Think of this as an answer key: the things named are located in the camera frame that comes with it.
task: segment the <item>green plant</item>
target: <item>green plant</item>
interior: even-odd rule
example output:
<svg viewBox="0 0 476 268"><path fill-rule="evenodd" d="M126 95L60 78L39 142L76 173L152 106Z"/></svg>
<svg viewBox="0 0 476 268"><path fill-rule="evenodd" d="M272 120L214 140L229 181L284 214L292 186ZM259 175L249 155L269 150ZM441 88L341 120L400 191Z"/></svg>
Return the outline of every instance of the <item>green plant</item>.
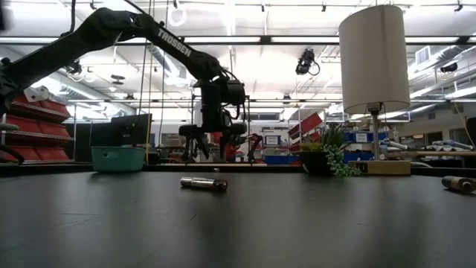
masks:
<svg viewBox="0 0 476 268"><path fill-rule="evenodd" d="M300 146L301 150L304 152L325 152L327 164L330 165L332 174L336 176L360 176L359 169L343 163L344 125L330 124L328 128L321 130L320 134L320 142L310 140L309 136L304 137L303 141L305 142Z"/></svg>

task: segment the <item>computer monitor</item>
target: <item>computer monitor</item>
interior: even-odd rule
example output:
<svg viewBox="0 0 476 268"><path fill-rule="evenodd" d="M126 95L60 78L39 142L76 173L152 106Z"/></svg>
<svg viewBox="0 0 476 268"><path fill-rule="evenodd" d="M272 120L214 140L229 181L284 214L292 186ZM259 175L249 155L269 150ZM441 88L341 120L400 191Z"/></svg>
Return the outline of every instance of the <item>computer monitor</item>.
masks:
<svg viewBox="0 0 476 268"><path fill-rule="evenodd" d="M121 145L131 144L146 144L149 136L150 124L152 122L152 115L128 115L111 119L111 131L119 137Z"/></svg>

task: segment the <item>lamp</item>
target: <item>lamp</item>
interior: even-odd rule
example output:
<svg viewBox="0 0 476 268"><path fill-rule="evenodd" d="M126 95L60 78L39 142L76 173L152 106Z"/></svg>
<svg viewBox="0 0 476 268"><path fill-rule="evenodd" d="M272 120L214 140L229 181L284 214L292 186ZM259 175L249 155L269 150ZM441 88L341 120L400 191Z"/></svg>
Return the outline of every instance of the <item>lamp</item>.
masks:
<svg viewBox="0 0 476 268"><path fill-rule="evenodd" d="M344 111L373 117L374 153L379 157L379 113L410 106L403 12L369 7L339 26Z"/></svg>

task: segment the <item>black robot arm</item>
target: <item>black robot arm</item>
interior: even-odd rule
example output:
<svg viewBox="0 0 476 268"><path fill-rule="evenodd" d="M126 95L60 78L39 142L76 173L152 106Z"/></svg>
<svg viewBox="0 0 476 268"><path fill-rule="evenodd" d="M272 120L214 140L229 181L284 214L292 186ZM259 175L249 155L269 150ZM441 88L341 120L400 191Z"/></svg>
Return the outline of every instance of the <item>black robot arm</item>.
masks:
<svg viewBox="0 0 476 268"><path fill-rule="evenodd" d="M223 131L221 103L239 106L245 102L245 90L231 80L219 61L196 51L147 14L100 8L76 31L11 63L3 59L0 69L0 115L8 111L15 96L33 83L68 65L90 51L98 51L116 42L144 37L153 45L183 63L202 88L202 132Z"/></svg>

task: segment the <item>ceiling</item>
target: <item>ceiling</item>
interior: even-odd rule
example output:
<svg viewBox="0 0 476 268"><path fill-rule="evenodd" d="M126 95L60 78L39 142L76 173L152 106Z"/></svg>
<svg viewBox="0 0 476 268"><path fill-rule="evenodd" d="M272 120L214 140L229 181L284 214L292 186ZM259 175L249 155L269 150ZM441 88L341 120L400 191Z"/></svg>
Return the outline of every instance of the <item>ceiling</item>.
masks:
<svg viewBox="0 0 476 268"><path fill-rule="evenodd" d="M336 35L339 24L351 13L375 5L376 2L388 4L390 1L326 0L326 12L322 12L321 1L311 0L179 1L179 10L175 10L173 1L134 2L146 12L150 11L156 21L168 18L167 28L177 36L227 36ZM149 5L153 5L154 2L155 8L149 9ZM455 36L472 35L476 32L476 0L464 1L465 6L460 12L454 12L457 1L391 2L405 12L406 35ZM137 10L121 0L94 0L94 3L97 7L137 13ZM10 30L1 35L59 36L69 29L70 4L71 1L64 0L8 1ZM177 25L184 14L182 10L185 10L186 18L182 24ZM78 0L76 27L92 11L89 0ZM7 46L7 49L21 55L38 48L28 45ZM282 98L283 94L292 94L292 98L341 98L338 46L196 45L193 48L216 57L222 66L233 68L234 74L245 83L245 90L252 98ZM321 72L315 77L295 74L298 58L305 48L312 48L318 62L321 63ZM421 46L407 47L409 65L414 61L414 53L421 48ZM231 66L231 51L235 55L233 66ZM89 67L89 70L94 72L94 76L91 74L89 78L96 78L92 82L82 79L78 83L110 98L123 98L127 93L140 96L141 88L144 92L143 98L148 98L149 92L152 93L151 98L161 98L162 89L165 98L190 98L191 89L184 85L183 80L163 83L161 64L151 57L148 51L145 53L144 63L143 46L120 46L117 47L116 53L114 48L91 52L82 56L80 62L84 69ZM113 86L111 74L120 74L126 78L122 86L114 86L116 90L113 92L109 89ZM183 74L181 78L193 81L189 74ZM431 74L427 74L411 85L411 91L423 89L433 83Z"/></svg>

